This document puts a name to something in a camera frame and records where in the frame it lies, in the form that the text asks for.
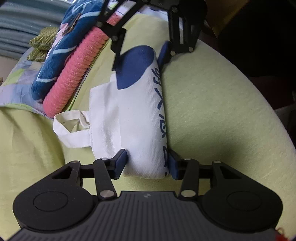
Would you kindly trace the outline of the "olive herringbone pillow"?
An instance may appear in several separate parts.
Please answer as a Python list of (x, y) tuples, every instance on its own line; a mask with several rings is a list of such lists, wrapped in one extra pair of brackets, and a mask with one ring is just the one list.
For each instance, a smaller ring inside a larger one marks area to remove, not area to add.
[(58, 27), (45, 27), (41, 29), (39, 35), (29, 41), (33, 51), (27, 56), (27, 60), (35, 62), (44, 62), (55, 41)]

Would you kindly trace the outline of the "light floral bedsheet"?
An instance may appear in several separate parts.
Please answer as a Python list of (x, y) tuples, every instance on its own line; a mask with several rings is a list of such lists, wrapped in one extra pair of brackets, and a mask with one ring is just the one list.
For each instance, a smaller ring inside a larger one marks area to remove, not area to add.
[(27, 60), (32, 51), (33, 48), (31, 47), (22, 55), (6, 80), (1, 84), (0, 105), (1, 107), (30, 111), (47, 118), (42, 104), (32, 99), (31, 86), (43, 66), (41, 62)]

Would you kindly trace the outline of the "pink ribbed rolled towel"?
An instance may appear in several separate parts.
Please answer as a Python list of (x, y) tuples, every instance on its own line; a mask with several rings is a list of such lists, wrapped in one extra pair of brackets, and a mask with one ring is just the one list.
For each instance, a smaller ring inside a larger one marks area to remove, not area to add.
[(93, 26), (68, 57), (64, 69), (43, 100), (43, 109), (48, 117), (53, 118), (63, 110), (108, 39), (102, 30)]

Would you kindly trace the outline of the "blue patterned folded blanket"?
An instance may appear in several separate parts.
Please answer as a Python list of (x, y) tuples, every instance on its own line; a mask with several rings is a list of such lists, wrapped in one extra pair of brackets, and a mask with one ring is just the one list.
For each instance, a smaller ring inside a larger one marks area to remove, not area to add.
[(64, 69), (66, 60), (97, 22), (104, 1), (75, 1), (66, 10), (55, 40), (31, 86), (33, 100), (42, 102)]

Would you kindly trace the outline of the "white printed canvas shopping bag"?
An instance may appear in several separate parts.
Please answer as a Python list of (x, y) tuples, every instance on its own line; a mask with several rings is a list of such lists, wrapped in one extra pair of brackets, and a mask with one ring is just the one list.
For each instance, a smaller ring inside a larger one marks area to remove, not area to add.
[(110, 81), (90, 90), (88, 111), (55, 115), (53, 130), (66, 147), (90, 147), (97, 159), (125, 149), (128, 176), (168, 175), (164, 100), (154, 49), (142, 45), (122, 54)]

